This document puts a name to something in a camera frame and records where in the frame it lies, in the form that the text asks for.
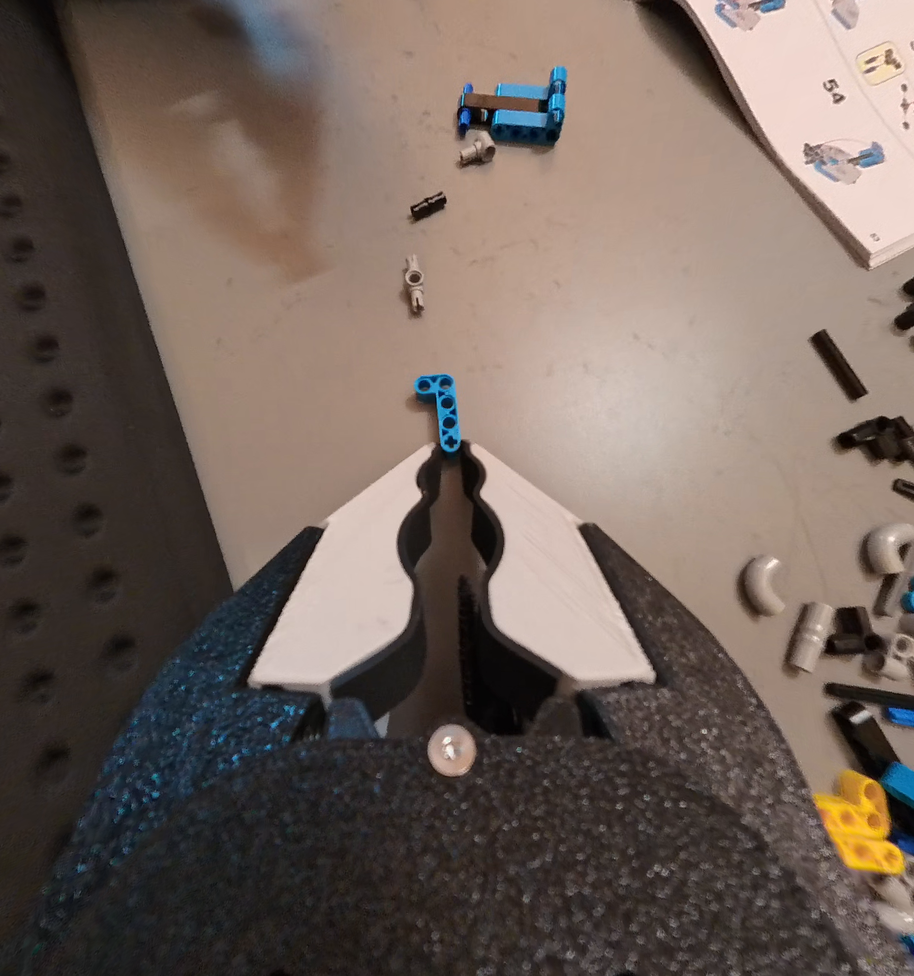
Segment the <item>blue beam assembly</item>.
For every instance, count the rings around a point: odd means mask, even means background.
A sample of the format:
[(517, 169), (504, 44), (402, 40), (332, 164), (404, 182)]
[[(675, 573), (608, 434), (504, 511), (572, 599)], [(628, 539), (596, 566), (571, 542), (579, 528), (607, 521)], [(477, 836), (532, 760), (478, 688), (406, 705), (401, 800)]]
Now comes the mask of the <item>blue beam assembly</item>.
[(565, 120), (568, 72), (553, 67), (545, 84), (509, 83), (494, 91), (463, 86), (456, 109), (456, 133), (481, 130), (497, 142), (554, 145), (561, 138)]

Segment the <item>instruction booklet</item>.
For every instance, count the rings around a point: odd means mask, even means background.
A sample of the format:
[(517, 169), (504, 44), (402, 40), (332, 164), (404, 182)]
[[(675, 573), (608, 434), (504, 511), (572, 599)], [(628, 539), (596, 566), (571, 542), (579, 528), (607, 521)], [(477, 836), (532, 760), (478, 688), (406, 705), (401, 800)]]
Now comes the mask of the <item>instruction booklet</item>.
[(914, 249), (914, 1), (681, 1), (764, 148), (854, 260)]

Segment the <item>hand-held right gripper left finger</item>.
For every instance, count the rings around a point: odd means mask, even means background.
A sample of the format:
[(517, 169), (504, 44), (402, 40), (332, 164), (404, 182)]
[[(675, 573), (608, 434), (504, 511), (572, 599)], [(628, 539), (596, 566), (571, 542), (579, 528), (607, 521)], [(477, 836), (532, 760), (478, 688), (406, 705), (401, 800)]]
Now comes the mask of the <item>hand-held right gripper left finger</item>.
[(247, 678), (251, 688), (395, 706), (426, 654), (414, 568), (430, 540), (439, 452), (418, 448), (332, 512)]

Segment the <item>pile of toy building pieces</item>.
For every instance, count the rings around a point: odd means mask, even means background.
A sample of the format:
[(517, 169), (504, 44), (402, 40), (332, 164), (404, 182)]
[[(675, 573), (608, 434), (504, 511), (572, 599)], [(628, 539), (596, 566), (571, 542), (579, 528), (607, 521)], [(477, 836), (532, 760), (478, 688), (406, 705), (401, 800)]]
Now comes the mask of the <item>pile of toy building pieces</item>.
[[(834, 446), (914, 469), (914, 423), (903, 416), (860, 421), (837, 434)], [(914, 481), (896, 478), (892, 489), (914, 502)], [(811, 674), (830, 658), (859, 660), (876, 680), (914, 678), (914, 524), (874, 526), (861, 555), (879, 579), (872, 608), (804, 604), (787, 651), (792, 672)], [(814, 795), (815, 809), (841, 862), (864, 876), (879, 922), (914, 957), (914, 770), (868, 709), (878, 707), (892, 725), (914, 730), (914, 694), (839, 682), (825, 684), (824, 694), (839, 701), (831, 718), (856, 767), (841, 772), (835, 794)]]

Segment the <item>black toy rod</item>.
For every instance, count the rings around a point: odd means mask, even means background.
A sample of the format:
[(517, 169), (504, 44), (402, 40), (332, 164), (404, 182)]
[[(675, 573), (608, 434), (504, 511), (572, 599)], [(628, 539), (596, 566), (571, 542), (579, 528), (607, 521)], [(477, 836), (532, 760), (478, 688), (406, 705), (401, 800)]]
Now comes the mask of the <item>black toy rod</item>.
[(868, 395), (866, 385), (827, 330), (815, 332), (808, 341), (850, 401), (857, 401)]

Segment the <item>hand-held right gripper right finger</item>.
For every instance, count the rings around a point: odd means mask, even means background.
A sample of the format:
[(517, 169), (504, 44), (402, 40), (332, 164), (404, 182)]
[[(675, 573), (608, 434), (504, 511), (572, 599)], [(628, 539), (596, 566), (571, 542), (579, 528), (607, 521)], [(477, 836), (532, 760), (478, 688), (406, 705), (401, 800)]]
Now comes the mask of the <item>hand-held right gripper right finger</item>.
[(657, 669), (588, 540), (593, 524), (487, 449), (461, 447), (462, 488), (482, 567), (460, 587), (468, 716), (519, 734), (553, 698), (650, 687)]

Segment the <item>black perforated pad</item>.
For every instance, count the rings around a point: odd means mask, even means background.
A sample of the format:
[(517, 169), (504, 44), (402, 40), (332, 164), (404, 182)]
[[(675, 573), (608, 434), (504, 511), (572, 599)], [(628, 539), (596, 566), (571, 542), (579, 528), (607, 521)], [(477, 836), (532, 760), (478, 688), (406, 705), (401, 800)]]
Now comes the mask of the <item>black perforated pad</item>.
[(231, 592), (50, 2), (0, 2), (0, 944)]

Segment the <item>blue angled toy beam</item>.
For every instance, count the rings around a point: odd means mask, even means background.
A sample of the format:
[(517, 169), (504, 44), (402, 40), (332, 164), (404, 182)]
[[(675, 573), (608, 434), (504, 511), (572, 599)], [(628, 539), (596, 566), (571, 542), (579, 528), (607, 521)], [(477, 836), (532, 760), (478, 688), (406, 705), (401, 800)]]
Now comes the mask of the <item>blue angled toy beam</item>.
[(448, 457), (459, 452), (462, 435), (458, 414), (455, 380), (451, 374), (424, 374), (414, 382), (417, 400), (436, 410), (439, 447)]

